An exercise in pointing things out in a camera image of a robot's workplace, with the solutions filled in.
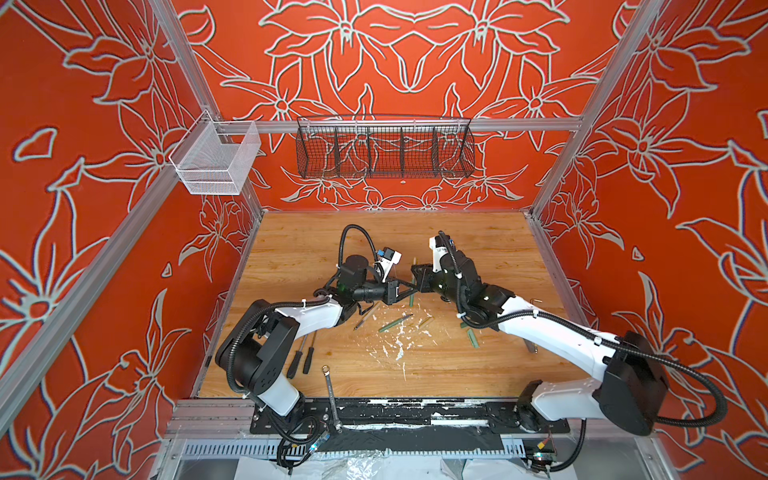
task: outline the basket divider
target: basket divider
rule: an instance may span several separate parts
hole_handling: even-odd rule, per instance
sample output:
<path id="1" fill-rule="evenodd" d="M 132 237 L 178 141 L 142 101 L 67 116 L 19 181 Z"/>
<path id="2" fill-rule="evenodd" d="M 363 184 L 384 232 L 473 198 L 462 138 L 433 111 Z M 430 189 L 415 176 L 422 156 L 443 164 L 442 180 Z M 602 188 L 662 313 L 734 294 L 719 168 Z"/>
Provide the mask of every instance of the basket divider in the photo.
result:
<path id="1" fill-rule="evenodd" d="M 432 127 L 432 169 L 435 178 L 440 176 L 440 162 L 438 153 L 437 129 Z"/>
<path id="2" fill-rule="evenodd" d="M 302 178 L 306 178 L 306 172 L 310 166 L 310 153 L 306 150 L 306 142 L 304 141 L 304 128 L 301 126 L 301 123 L 299 123 L 299 139 L 301 141 L 301 147 L 304 149 L 304 158 L 306 159 L 306 162 L 303 163 L 303 168 L 301 165 L 299 166 L 299 175 L 301 175 Z"/>
<path id="3" fill-rule="evenodd" d="M 462 146 L 458 148 L 458 160 L 462 161 L 464 157 L 464 144 L 467 142 L 467 134 L 469 133 L 469 124 L 464 127 L 464 137 L 462 138 Z"/>
<path id="4" fill-rule="evenodd" d="M 333 157 L 336 161 L 336 176 L 341 177 L 341 152 L 339 152 L 339 128 L 333 128 Z"/>
<path id="5" fill-rule="evenodd" d="M 368 175 L 373 173 L 373 155 L 371 155 L 371 127 L 366 127 L 366 147 L 368 149 Z"/>
<path id="6" fill-rule="evenodd" d="M 402 132 L 400 127 L 400 172 L 402 178 L 406 177 L 406 136 Z"/>

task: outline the metal tool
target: metal tool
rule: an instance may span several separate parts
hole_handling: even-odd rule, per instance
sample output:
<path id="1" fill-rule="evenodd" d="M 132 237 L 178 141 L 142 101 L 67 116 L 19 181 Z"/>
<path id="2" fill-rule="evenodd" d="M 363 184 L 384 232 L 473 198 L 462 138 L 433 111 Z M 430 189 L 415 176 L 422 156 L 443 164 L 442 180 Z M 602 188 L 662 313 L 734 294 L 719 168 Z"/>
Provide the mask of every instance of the metal tool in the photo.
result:
<path id="1" fill-rule="evenodd" d="M 416 257 L 413 257 L 413 264 L 416 265 Z M 411 275 L 411 282 L 416 283 L 416 276 Z M 408 299 L 408 306 L 410 308 L 413 308 L 413 293 L 411 293 L 411 298 Z"/>
<path id="2" fill-rule="evenodd" d="M 355 325 L 355 330 L 360 328 L 366 322 L 367 319 L 371 318 L 371 316 L 373 315 L 373 312 L 375 312 L 381 305 L 382 305 L 381 302 L 374 302 L 371 309 L 368 310 L 368 312 L 362 316 L 362 320 L 360 320 L 360 322 L 357 325 Z"/>
<path id="3" fill-rule="evenodd" d="M 304 340 L 301 341 L 301 346 L 296 351 L 296 355 L 293 357 L 293 361 L 290 363 L 290 367 L 288 367 L 288 373 L 286 373 L 286 377 L 289 379 L 292 379 L 296 376 L 296 371 L 299 369 L 299 361 L 301 360 L 302 350 L 304 350 L 305 343 L 306 335 L 304 336 Z"/>
<path id="4" fill-rule="evenodd" d="M 333 385 L 331 385 L 331 368 L 323 365 L 323 375 L 326 376 L 326 385 L 328 385 L 328 401 L 331 404 L 331 415 L 333 415 L 333 428 L 341 433 L 341 420 L 339 420 L 339 411 L 336 408 L 336 397 L 333 395 Z"/>
<path id="5" fill-rule="evenodd" d="M 315 330 L 315 333 L 312 335 L 312 343 L 310 343 L 310 349 L 306 351 L 306 360 L 304 360 L 304 368 L 301 370 L 304 373 L 304 375 L 310 372 L 310 367 L 312 366 L 312 354 L 315 353 L 315 338 L 317 338 L 317 330 Z"/>
<path id="6" fill-rule="evenodd" d="M 403 323 L 403 322 L 404 322 L 406 319 L 409 319 L 409 318 L 411 318 L 412 316 L 413 316 L 413 313 L 408 313 L 408 314 L 406 314 L 406 315 L 402 316 L 402 318 L 398 318 L 397 320 L 395 320 L 395 321 L 394 321 L 394 322 L 392 322 L 392 323 L 387 323 L 386 325 L 384 325 L 383 327 L 381 327 L 381 328 L 379 329 L 379 333 L 381 333 L 381 332 L 386 332 L 387 330 L 391 329 L 391 328 L 392 328 L 392 327 L 394 327 L 395 325 L 399 325 L 400 323 Z"/>
<path id="7" fill-rule="evenodd" d="M 422 321 L 422 322 L 419 324 L 419 328 L 422 328 L 423 326 L 425 326 L 427 323 L 429 323 L 429 322 L 433 321 L 434 319 L 435 319 L 435 317 L 434 317 L 434 316 L 428 316 L 428 317 L 427 317 L 427 318 L 426 318 L 424 321 Z"/>
<path id="8" fill-rule="evenodd" d="M 530 353 L 538 353 L 538 347 L 536 346 L 535 343 L 533 343 L 529 339 L 523 339 L 523 341 L 525 342 L 525 346 L 528 347 L 528 351 Z"/>

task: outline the black mounting plate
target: black mounting plate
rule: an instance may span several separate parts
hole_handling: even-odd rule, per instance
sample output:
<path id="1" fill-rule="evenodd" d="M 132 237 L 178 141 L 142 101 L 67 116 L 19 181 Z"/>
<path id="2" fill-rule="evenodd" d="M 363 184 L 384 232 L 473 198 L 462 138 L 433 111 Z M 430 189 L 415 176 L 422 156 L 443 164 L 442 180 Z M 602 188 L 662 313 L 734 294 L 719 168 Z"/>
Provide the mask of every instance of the black mounting plate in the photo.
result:
<path id="1" fill-rule="evenodd" d="M 370 429 L 344 429 L 343 435 L 333 435 L 323 445 L 324 451 L 488 451 L 502 449 L 500 434 L 528 433 L 515 424 L 515 402 L 504 400 L 341 398 L 336 404 L 342 424 L 370 425 Z M 327 423 L 333 423 L 327 398 L 306 399 L 303 412 L 319 419 L 327 415 Z M 254 414 L 252 434 L 274 433 L 266 415 L 260 415 L 258 409 Z M 570 432 L 565 420 L 551 422 L 548 428 L 549 432 L 538 434 L 540 438 Z"/>

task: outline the red wall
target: red wall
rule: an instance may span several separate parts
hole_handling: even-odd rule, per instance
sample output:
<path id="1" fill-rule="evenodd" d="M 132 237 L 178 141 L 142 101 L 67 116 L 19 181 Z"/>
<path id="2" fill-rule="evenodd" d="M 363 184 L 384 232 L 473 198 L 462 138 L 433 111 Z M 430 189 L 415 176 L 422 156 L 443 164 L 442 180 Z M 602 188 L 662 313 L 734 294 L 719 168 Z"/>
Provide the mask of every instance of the red wall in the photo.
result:
<path id="1" fill-rule="evenodd" d="M 0 475 L 146 478 L 252 225 L 244 200 L 178 184 L 0 441 Z"/>
<path id="2" fill-rule="evenodd" d="M 3 372 L 200 110 L 145 0 L 1 11 Z M 252 225 L 242 198 L 177 185 L 0 439 L 0 477 L 146 476 Z"/>
<path id="3" fill-rule="evenodd" d="M 724 422 L 660 427 L 683 478 L 768 475 L 768 6 L 668 2 L 544 226 L 588 318 L 717 379 Z M 711 396 L 670 374 L 668 415 Z"/>
<path id="4" fill-rule="evenodd" d="M 15 3 L 0 16 L 0 373 L 200 114 L 141 0 Z"/>
<path id="5" fill-rule="evenodd" d="M 229 119 L 400 113 L 578 116 L 637 2 L 174 0 Z M 294 139 L 263 135 L 251 180 L 272 210 L 530 206 L 564 132 L 477 135 L 464 180 L 302 180 Z"/>

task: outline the black screwdriver handle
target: black screwdriver handle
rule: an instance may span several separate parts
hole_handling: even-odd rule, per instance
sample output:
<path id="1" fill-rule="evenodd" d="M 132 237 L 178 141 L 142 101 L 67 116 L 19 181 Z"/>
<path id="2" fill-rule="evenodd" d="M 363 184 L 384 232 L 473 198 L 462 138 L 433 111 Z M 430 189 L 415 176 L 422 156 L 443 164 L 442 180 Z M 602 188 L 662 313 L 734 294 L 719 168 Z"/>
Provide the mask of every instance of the black screwdriver handle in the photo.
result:
<path id="1" fill-rule="evenodd" d="M 286 374 L 286 377 L 289 379 L 292 379 L 296 376 L 296 371 L 299 369 L 299 361 L 301 360 L 301 350 L 298 350 L 296 352 L 296 356 L 293 357 L 293 361 L 290 363 L 290 367 L 288 367 L 288 373 Z"/>
<path id="2" fill-rule="evenodd" d="M 304 375 L 310 372 L 310 367 L 312 366 L 312 354 L 315 353 L 315 347 L 311 346 L 309 350 L 306 351 L 306 360 L 304 360 L 304 368 L 302 372 L 304 372 Z"/>

